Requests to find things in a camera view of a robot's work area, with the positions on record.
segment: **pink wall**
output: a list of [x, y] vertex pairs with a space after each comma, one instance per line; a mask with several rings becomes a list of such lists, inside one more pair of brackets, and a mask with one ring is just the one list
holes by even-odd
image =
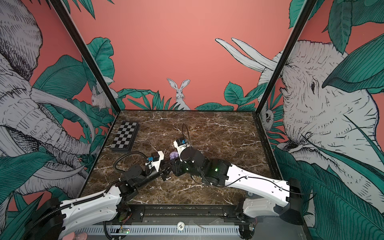
[[[167, 78], [183, 90], [191, 108], [224, 99], [231, 81], [244, 94], [257, 86], [260, 73], [237, 62], [215, 42], [240, 39], [268, 58], [280, 52], [289, 37], [289, 1], [93, 1], [95, 19], [83, 6], [81, 12], [68, 1], [73, 18], [86, 43], [109, 38], [114, 48], [115, 91], [123, 88], [160, 91], [175, 97]], [[126, 109], [138, 109], [124, 100]]]

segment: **black metal frame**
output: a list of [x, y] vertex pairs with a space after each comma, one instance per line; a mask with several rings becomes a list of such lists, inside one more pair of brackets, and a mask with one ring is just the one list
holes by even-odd
[[65, 28], [67, 29], [68, 33], [71, 35], [72, 40], [74, 41], [77, 48], [79, 49], [85, 62], [88, 64], [88, 66], [91, 69], [96, 80], [99, 82], [104, 93], [107, 95], [107, 98], [111, 102], [113, 109], [116, 111], [116, 113], [119, 113], [120, 107], [119, 107], [118, 103], [116, 102], [115, 98], [112, 96], [112, 93], [109, 90], [108, 85], [105, 83], [104, 78], [103, 78], [97, 64], [95, 63], [92, 55], [89, 53], [87, 45], [85, 45], [82, 37], [80, 36], [79, 32], [77, 31], [77, 28], [75, 27], [74, 23], [72, 22], [72, 19], [69, 16], [66, 8], [64, 7], [64, 5], [62, 4], [62, 2], [60, 0], [50, 0], [50, 1], [51, 1], [53, 8], [55, 9], [57, 15], [60, 17], [62, 23], [64, 24]]
[[280, 73], [283, 70], [285, 63], [287, 62], [289, 55], [291, 54], [292, 49], [295, 46], [297, 39], [299, 38], [301, 31], [303, 30], [303, 28], [305, 26], [305, 23], [307, 23], [307, 19], [310, 16], [316, 1], [317, 0], [306, 0], [305, 1], [305, 4], [304, 4], [303, 8], [301, 9], [300, 15], [297, 18], [297, 21], [295, 23], [295, 26], [293, 27], [291, 35], [288, 38], [287, 44], [285, 45], [283, 53], [281, 54], [279, 62], [277, 63], [277, 66], [276, 66], [275, 70], [273, 71], [272, 77], [268, 83], [268, 86], [265, 89], [264, 95], [259, 102], [259, 106], [256, 109], [257, 115], [259, 115], [261, 113], [262, 108], [265, 105], [270, 93], [272, 92], [272, 89], [273, 89], [274, 85], [276, 84], [277, 79], [279, 79]]

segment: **green leaf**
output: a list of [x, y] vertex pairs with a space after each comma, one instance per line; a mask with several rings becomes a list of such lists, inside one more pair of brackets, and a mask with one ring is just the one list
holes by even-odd
[[[384, 216], [336, 176], [317, 164], [296, 161], [279, 148], [275, 148], [274, 155], [285, 180], [291, 177], [299, 180], [304, 193], [311, 189], [317, 192], [313, 202], [319, 237], [337, 240], [384, 238]], [[308, 199], [309, 195], [303, 195], [303, 202]]]
[[278, 126], [283, 126], [284, 123], [283, 122], [274, 122], [272, 127], [278, 127]]
[[70, 5], [68, 3], [68, 0], [63, 0], [63, 3], [65, 4], [65, 7], [67, 8], [68, 12], [71, 13], [71, 8], [70, 8]]
[[51, 198], [57, 198], [59, 201], [69, 200], [70, 198], [58, 187], [48, 189], [52, 193]]
[[289, 28], [293, 27], [296, 23], [296, 19], [299, 17], [301, 7], [305, 0], [292, 0], [289, 6]]
[[44, 104], [44, 106], [48, 109], [48, 111], [53, 115], [53, 117], [62, 124], [64, 121], [64, 116], [57, 112], [56, 108], [54, 108], [51, 104]]
[[164, 97], [161, 99], [161, 102], [159, 103], [158, 110], [163, 110], [163, 108], [164, 108]]
[[313, 15], [317, 12], [317, 10], [319, 10], [319, 8], [321, 7], [321, 5], [323, 4], [324, 0], [317, 0], [313, 9], [312, 9], [312, 12], [310, 14], [310, 17], [308, 18], [311, 19], [313, 17]]
[[104, 143], [105, 136], [97, 135], [91, 145], [91, 149], [89, 152], [93, 152], [98, 146], [101, 146]]
[[316, 233], [316, 228], [308, 227], [308, 230], [310, 231], [312, 240], [323, 240], [319, 235]]
[[335, 48], [342, 54], [352, 30], [352, 2], [333, 2], [328, 20], [328, 34]]
[[349, 93], [369, 88], [381, 90], [384, 87], [384, 34], [348, 55], [322, 87], [327, 85]]
[[248, 97], [245, 97], [245, 98], [239, 98], [236, 100], [236, 104], [239, 105], [239, 107], [243, 104], [246, 104], [249, 102], [249, 99], [251, 99], [252, 96], [248, 96]]
[[120, 110], [125, 109], [125, 104], [123, 103], [121, 98], [116, 98], [116, 102], [118, 103]]
[[262, 95], [265, 92], [267, 85], [268, 83], [262, 83], [259, 86], [255, 87], [254, 89], [252, 89], [249, 93], [247, 93], [245, 95], [246, 97], [248, 96], [252, 96], [252, 97], [246, 103], [250, 103], [256, 98], [260, 97], [260, 95]]
[[358, 26], [367, 22], [384, 23], [384, 0], [367, 7], [365, 1], [352, 3], [352, 25]]
[[359, 160], [356, 160], [354, 158], [351, 158], [347, 155], [338, 153], [338, 152], [333, 152], [333, 151], [328, 151], [326, 149], [323, 149], [321, 147], [318, 147], [308, 141], [310, 144], [315, 146], [317, 149], [319, 149], [321, 152], [334, 157], [336, 159], [339, 159], [343, 163], [347, 164], [351, 168], [353, 168], [355, 171], [358, 173], [362, 174], [364, 177], [366, 177], [369, 181], [371, 181], [382, 193], [384, 193], [384, 173], [381, 172], [379, 169], [363, 163]]
[[[90, 0], [79, 0], [79, 1], [84, 6], [83, 2], [84, 1], [88, 2]], [[103, 76], [113, 79], [113, 76], [115, 74], [115, 67], [113, 65], [112, 59], [110, 59], [110, 56], [113, 55], [113, 47], [111, 45], [111, 41], [108, 38], [94, 38], [89, 44], [87, 44], [87, 47], [89, 49], [89, 52], [95, 59], [95, 62], [99, 67], [101, 74]], [[96, 86], [96, 78], [93, 75], [91, 69], [89, 68], [84, 58], [83, 58], [83, 66], [88, 79], [89, 88], [92, 90], [92, 88]]]
[[236, 104], [239, 98], [243, 98], [243, 94], [243, 89], [239, 85], [229, 82], [224, 91], [224, 98], [227, 102]]
[[172, 98], [169, 98], [168, 101], [166, 102], [166, 105], [164, 106], [164, 110], [168, 110], [168, 106], [169, 106], [169, 103], [170, 103], [170, 100]]
[[44, 164], [53, 160], [51, 154], [31, 152], [17, 157], [0, 157], [0, 202], [23, 185]]
[[203, 105], [200, 105], [196, 107], [196, 110], [199, 111], [213, 111], [216, 108], [221, 107], [222, 105], [220, 103], [204, 103]]
[[169, 107], [168, 110], [172, 110], [172, 108], [176, 105], [177, 102], [175, 102], [171, 107]]
[[339, 175], [334, 170], [332, 170], [332, 168], [330, 166], [327, 167], [327, 172], [334, 175], [335, 177], [337, 177], [341, 181], [341, 178], [339, 177]]
[[272, 109], [272, 111], [274, 112], [278, 112], [278, 111], [282, 111], [283, 110], [283, 105], [279, 105], [277, 107], [275, 107], [274, 109]]
[[76, 4], [76, 6], [77, 6], [77, 8], [80, 10], [80, 7], [79, 7], [79, 3], [77, 2], [77, 0], [72, 0], [75, 4]]
[[272, 138], [268, 138], [268, 141], [270, 142], [270, 143], [272, 143], [272, 144], [279, 144], [280, 142], [279, 141], [277, 141], [277, 140], [275, 140], [275, 139], [272, 139]]
[[40, 75], [33, 87], [59, 98], [73, 98], [87, 83], [83, 64], [64, 55]]
[[270, 137], [270, 138], [274, 138], [274, 139], [284, 139], [283, 136], [281, 136], [280, 134], [277, 134], [277, 133], [270, 133], [270, 132], [267, 132], [266, 134], [267, 134], [268, 137]]
[[147, 106], [147, 108], [151, 108], [151, 105], [149, 104], [147, 97], [142, 92], [141, 92], [141, 96], [143, 97], [144, 103]]
[[16, 207], [17, 207], [17, 210], [19, 212], [21, 212], [22, 210], [24, 210], [28, 206], [28, 204], [25, 202], [23, 196], [21, 196], [20, 194], [15, 192], [13, 194], [13, 197], [15, 198]]
[[136, 102], [135, 100], [132, 100], [132, 99], [129, 99], [129, 98], [128, 98], [128, 101], [130, 101], [131, 103], [133, 103], [134, 105], [138, 106], [138, 107], [141, 108], [141, 109], [144, 109], [144, 110], [150, 110], [149, 108], [147, 108], [146, 106], [144, 106], [144, 105], [141, 104], [141, 103]]
[[159, 102], [160, 102], [160, 94], [159, 94], [159, 91], [157, 91], [152, 98], [152, 110], [155, 109], [155, 107], [159, 104]]
[[361, 128], [359, 128], [352, 120], [350, 120], [345, 114], [344, 114], [344, 117], [346, 119], [348, 119], [360, 132], [361, 134], [364, 136], [364, 138], [369, 142], [369, 144], [371, 145], [371, 147], [373, 148], [373, 150], [375, 151], [375, 153], [377, 154], [377, 156], [379, 157], [379, 159], [381, 160], [381, 162], [384, 164], [384, 154], [383, 152], [376, 146], [376, 144], [367, 136], [367, 134], [365, 134], [365, 132], [363, 132], [363, 130], [361, 130]]
[[[83, 111], [83, 113], [85, 113], [89, 119], [91, 120], [92, 122], [92, 125], [94, 127], [100, 127], [100, 126], [104, 126], [104, 127], [109, 127], [107, 124], [103, 123], [103, 118], [102, 116], [100, 116], [99, 114], [96, 114], [92, 109], [93, 108], [97, 108], [98, 107], [93, 107], [92, 105], [84, 102], [84, 101], [79, 101], [77, 99], [68, 99], [67, 100], [68, 102], [72, 103], [73, 105], [75, 105], [76, 107], [78, 107], [81, 111]], [[60, 107], [56, 107], [56, 110], [58, 113], [62, 114], [64, 116], [65, 119], [68, 119], [70, 120], [71, 122], [79, 122], [82, 126], [84, 126], [85, 122], [84, 120], [82, 120], [79, 116], [77, 116], [76, 114], [74, 114], [73, 112], [67, 110], [67, 109], [63, 109], [63, 108], [60, 108]]]
[[30, 205], [28, 205], [23, 211], [21, 211], [4, 229], [0, 234], [0, 239], [7, 240], [20, 240], [24, 234], [25, 222], [31, 217], [39, 205], [43, 195], [34, 200]]
[[215, 108], [215, 111], [233, 111], [233, 106], [221, 106], [218, 108]]
[[124, 88], [120, 91], [118, 91], [118, 98], [125, 98], [127, 95], [134, 97], [134, 98], [141, 98], [142, 95], [155, 95], [155, 93], [151, 90], [141, 90], [141, 89], [130, 89], [130, 88]]
[[282, 130], [280, 130], [280, 129], [278, 129], [278, 128], [275, 128], [275, 127], [271, 128], [270, 131], [271, 131], [271, 132], [279, 132], [279, 133], [282, 133], [282, 134], [285, 135], [285, 132], [283, 132]]
[[79, 0], [79, 2], [93, 16], [93, 18], [95, 18], [95, 12], [93, 10], [92, 0]]
[[280, 98], [281, 98], [282, 95], [283, 95], [283, 94], [280, 93], [280, 94], [277, 96], [277, 98], [273, 101], [273, 103], [272, 103], [272, 105], [271, 105], [271, 108], [273, 108], [274, 106], [276, 106], [276, 104], [279, 103]]
[[255, 104], [251, 103], [251, 104], [240, 106], [236, 109], [236, 111], [256, 111]]

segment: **pink object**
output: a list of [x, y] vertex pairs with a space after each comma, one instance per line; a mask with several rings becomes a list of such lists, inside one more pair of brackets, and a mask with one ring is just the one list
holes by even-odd
[[86, 240], [88, 237], [88, 234], [85, 232], [82, 233], [74, 233], [71, 232], [70, 234], [63, 237], [63, 240]]

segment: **rabbit illustration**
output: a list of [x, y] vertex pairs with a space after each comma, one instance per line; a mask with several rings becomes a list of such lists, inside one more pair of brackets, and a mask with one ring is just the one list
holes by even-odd
[[177, 87], [177, 84], [172, 80], [167, 78], [170, 86], [176, 90], [176, 106], [180, 105], [177, 109], [178, 110], [191, 110], [184, 102], [184, 94], [183, 94], [183, 88], [185, 88], [190, 80], [184, 80], [180, 86], [180, 88]]

